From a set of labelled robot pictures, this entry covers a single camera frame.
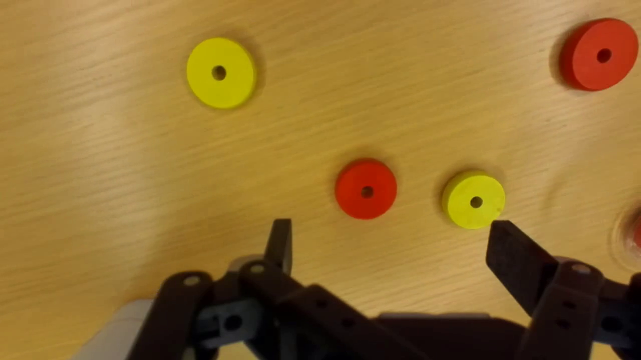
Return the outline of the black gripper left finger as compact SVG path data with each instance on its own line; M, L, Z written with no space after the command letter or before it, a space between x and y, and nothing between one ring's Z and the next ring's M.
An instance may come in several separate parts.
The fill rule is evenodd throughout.
M258 360L420 360L420 353L322 287L290 276L293 223L273 223L264 255L228 270L179 273L158 290L126 360L216 360L243 343Z

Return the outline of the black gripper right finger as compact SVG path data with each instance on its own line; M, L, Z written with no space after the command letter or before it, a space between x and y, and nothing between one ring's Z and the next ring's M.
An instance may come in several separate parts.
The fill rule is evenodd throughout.
M491 225L485 262L532 318L515 360L589 360L595 343L641 360L641 275L610 280L550 255L510 221Z

